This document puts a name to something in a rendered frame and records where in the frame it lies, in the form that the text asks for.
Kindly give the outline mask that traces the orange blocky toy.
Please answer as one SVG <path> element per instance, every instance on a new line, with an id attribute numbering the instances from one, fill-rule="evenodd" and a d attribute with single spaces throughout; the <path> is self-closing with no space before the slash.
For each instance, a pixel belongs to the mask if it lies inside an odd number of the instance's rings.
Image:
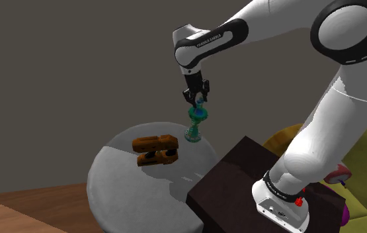
<path id="1" fill-rule="evenodd" d="M 140 153 L 137 157 L 139 167 L 148 165 L 169 165 L 178 160 L 178 139 L 170 134 L 136 138 L 132 141 L 134 152 Z"/>

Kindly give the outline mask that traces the green and blue candlestick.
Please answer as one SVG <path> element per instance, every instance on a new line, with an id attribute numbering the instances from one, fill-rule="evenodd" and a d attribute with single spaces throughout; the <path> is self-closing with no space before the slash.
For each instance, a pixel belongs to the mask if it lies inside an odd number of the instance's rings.
<path id="1" fill-rule="evenodd" d="M 184 134 L 185 139 L 192 143 L 201 141 L 202 135 L 198 129 L 198 125 L 208 118 L 208 111 L 203 107 L 203 98 L 199 98 L 195 103 L 196 106 L 188 110 L 190 127 L 186 129 Z"/>

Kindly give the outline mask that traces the dark robot stand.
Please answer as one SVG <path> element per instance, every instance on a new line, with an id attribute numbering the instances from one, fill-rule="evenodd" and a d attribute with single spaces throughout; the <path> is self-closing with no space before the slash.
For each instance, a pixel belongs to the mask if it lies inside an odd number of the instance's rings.
<path id="1" fill-rule="evenodd" d="M 253 183 L 278 156 L 242 138 L 189 192 L 187 205 L 204 223 L 202 233 L 288 233 L 258 213 Z M 320 183 L 306 187 L 309 226 L 305 233 L 339 233 L 345 199 Z"/>

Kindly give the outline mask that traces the light wooden table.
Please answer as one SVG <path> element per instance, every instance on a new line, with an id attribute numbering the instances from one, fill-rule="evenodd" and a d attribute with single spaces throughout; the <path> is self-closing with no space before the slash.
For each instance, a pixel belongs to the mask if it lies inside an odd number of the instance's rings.
<path id="1" fill-rule="evenodd" d="M 0 204 L 0 233 L 66 233 Z"/>

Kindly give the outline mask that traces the round grey table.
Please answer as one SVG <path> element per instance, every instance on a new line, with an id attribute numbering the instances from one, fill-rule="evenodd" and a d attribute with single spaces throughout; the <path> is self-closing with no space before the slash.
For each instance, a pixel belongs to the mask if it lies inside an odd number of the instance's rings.
<path id="1" fill-rule="evenodd" d="M 101 148 L 88 173 L 87 196 L 104 233 L 202 233 L 186 196 L 220 158 L 207 139 L 188 142 L 185 130 L 172 122 L 139 124 Z M 133 139 L 164 134 L 178 139 L 178 160 L 139 167 Z"/>

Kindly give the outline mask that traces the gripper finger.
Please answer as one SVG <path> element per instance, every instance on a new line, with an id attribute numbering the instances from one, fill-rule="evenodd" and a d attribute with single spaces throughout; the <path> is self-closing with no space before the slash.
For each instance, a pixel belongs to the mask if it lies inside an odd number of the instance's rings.
<path id="1" fill-rule="evenodd" d="M 202 80 L 201 94 L 204 102 L 208 101 L 208 93 L 210 92 L 210 82 L 207 79 Z"/>
<path id="2" fill-rule="evenodd" d="M 185 100 L 190 103 L 192 106 L 196 105 L 196 93 L 192 92 L 190 89 L 186 89 L 183 91 L 183 96 Z"/>

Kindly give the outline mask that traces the purple object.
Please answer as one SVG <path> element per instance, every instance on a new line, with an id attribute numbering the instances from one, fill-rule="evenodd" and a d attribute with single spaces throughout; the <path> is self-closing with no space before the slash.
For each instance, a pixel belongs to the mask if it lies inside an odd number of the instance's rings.
<path id="1" fill-rule="evenodd" d="M 342 219 L 341 219 L 341 226 L 345 226 L 350 219 L 350 212 L 347 205 L 344 205 Z"/>

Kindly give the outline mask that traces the red and white toy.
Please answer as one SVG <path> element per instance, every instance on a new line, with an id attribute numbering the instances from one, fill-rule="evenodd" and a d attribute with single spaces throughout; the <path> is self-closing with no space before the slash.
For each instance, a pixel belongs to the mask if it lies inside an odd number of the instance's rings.
<path id="1" fill-rule="evenodd" d="M 338 163 L 336 168 L 323 178 L 328 184 L 340 183 L 346 188 L 346 181 L 352 177 L 352 172 L 344 163 Z"/>

